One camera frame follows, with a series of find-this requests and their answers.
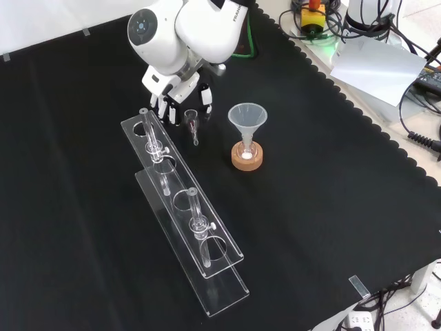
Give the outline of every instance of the power strip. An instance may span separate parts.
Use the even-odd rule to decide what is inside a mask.
[[[373,321],[370,312],[350,312],[346,317],[347,328],[358,326],[361,331],[373,331]]]

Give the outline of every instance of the scalloped edge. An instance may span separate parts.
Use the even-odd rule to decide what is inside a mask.
[[[308,57],[308,55],[307,55],[305,52],[303,52],[302,49],[301,49],[300,47],[298,47],[298,46],[296,45],[296,43],[295,43],[294,40],[292,40],[292,39],[290,39],[289,37],[285,36],[285,35],[280,31],[281,27],[278,25],[278,23],[276,23],[276,21],[275,21],[274,19],[272,19],[271,17],[269,17],[269,15],[266,14],[266,13],[263,11],[262,8],[260,8],[260,6],[259,6],[258,3],[256,3],[255,6],[257,7],[257,10],[259,11],[259,13],[263,14],[264,18],[266,18],[268,21],[270,21],[271,23],[273,23],[275,27],[277,27],[278,32],[279,32],[282,36],[284,36],[284,38],[286,38],[286,40],[288,40],[288,42],[289,42],[290,44],[292,44],[294,50],[296,50],[297,52],[299,52],[299,53],[302,55],[302,57],[306,58],[308,64],[312,67],[313,71],[314,71],[315,73],[318,74],[318,78],[319,78],[319,79],[322,79],[322,80],[324,79],[324,80],[326,81],[326,84],[328,84],[328,85],[331,85],[331,84],[332,84],[332,85],[331,85],[331,88],[332,88],[333,90],[335,90],[335,91],[338,93],[338,96],[339,96],[340,98],[344,99],[344,100],[345,100],[345,101],[346,101],[346,102],[352,107],[353,110],[356,110],[357,115],[361,116],[361,119],[362,119],[363,121],[365,121],[365,122],[367,122],[368,124],[370,124],[370,125],[372,126],[372,128],[373,128],[376,132],[380,133],[381,136],[386,140],[386,142],[387,142],[389,145],[392,145],[392,147],[393,147],[394,149],[397,150],[398,154],[399,154],[401,157],[403,157],[403,159],[405,160],[405,162],[407,162],[410,166],[412,166],[412,167],[414,167],[414,168],[416,169],[416,174],[417,174],[417,176],[418,176],[418,177],[424,177],[424,179],[425,179],[427,185],[436,188],[436,189],[437,189],[437,192],[438,192],[439,194],[441,194],[441,187],[440,187],[438,181],[437,181],[435,178],[433,178],[432,176],[428,176],[426,170],[425,170],[424,168],[421,168],[420,166],[418,166],[418,162],[417,162],[415,159],[409,157],[409,153],[408,153],[404,148],[401,148],[401,147],[400,147],[400,144],[399,144],[397,141],[392,140],[392,139],[391,139],[391,136],[389,136],[388,133],[384,132],[384,131],[382,130],[382,128],[381,128],[379,125],[372,123],[372,118],[371,118],[371,117],[365,115],[364,112],[363,112],[360,108],[356,108],[355,105],[354,105],[354,103],[353,103],[352,101],[348,100],[347,95],[346,95],[345,93],[342,93],[342,92],[341,92],[341,88],[340,88],[339,86],[336,85],[335,81],[333,81],[332,79],[328,78],[327,75],[326,75],[324,72],[320,71],[319,68],[318,68],[318,66],[312,64],[312,63],[313,63],[312,59],[310,59],[310,58]]]

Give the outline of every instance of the test tube rack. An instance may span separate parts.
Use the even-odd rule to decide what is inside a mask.
[[[135,177],[207,316],[249,295],[243,254],[154,112],[121,123],[144,170]]]

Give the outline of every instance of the green cable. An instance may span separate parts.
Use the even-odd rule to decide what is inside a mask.
[[[249,22],[249,12],[248,12],[248,18],[247,18],[247,29],[248,29],[248,42],[249,42],[249,47],[251,48],[251,54],[249,55],[245,55],[245,54],[233,54],[233,57],[238,57],[241,59],[249,59],[254,57],[254,44],[253,44],[253,36],[251,34],[251,24]]]

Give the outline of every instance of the wooden base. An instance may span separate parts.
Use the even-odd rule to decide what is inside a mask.
[[[254,145],[256,145],[257,148],[257,155],[256,157],[250,159],[250,160],[244,160],[240,156],[237,155],[237,149],[239,145],[242,143],[242,141],[239,141],[236,145],[233,146],[232,149],[232,163],[233,166],[238,168],[242,171],[253,171],[257,168],[259,168],[262,165],[263,162],[263,150],[262,147],[253,141]]]

